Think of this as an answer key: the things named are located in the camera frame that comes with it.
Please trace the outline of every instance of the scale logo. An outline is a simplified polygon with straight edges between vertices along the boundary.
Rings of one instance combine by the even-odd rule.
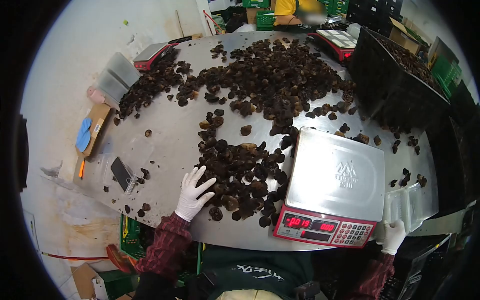
[[[340,162],[336,167],[335,179],[340,182],[341,188],[352,189],[358,181],[353,162]]]

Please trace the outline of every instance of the red plaid sleeve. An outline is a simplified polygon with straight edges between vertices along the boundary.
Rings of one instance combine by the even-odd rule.
[[[135,266],[137,272],[157,273],[175,284],[177,272],[180,270],[180,253],[187,249],[192,241],[187,230],[189,225],[190,222],[180,218],[175,212],[170,216],[163,216],[155,229],[153,244],[147,248],[146,256]]]
[[[385,281],[394,274],[394,258],[393,255],[381,253],[377,260],[370,260],[360,282],[345,300],[377,300]]]

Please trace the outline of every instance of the smartphone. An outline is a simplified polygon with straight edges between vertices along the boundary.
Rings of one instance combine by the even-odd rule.
[[[117,157],[113,161],[110,169],[112,170],[113,176],[115,176],[115,179],[118,181],[123,191],[126,192],[130,182],[132,181],[132,177],[125,168],[125,165],[120,160],[120,157]]]

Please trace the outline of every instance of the white latex glove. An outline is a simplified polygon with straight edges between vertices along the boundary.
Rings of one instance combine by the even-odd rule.
[[[402,220],[393,223],[384,221],[385,238],[382,253],[395,255],[405,238],[405,225]]]
[[[183,176],[181,181],[180,198],[175,213],[185,221],[190,222],[203,205],[215,195],[214,192],[208,192],[197,200],[197,197],[216,181],[216,178],[211,178],[198,188],[195,187],[200,177],[205,173],[205,169],[205,166],[201,166],[200,169],[194,167],[190,173]]]

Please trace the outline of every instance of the scale keypad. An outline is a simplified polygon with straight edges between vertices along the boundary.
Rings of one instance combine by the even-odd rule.
[[[367,240],[373,225],[358,224],[353,222],[342,222],[340,230],[332,239],[332,245],[348,245],[362,247]]]

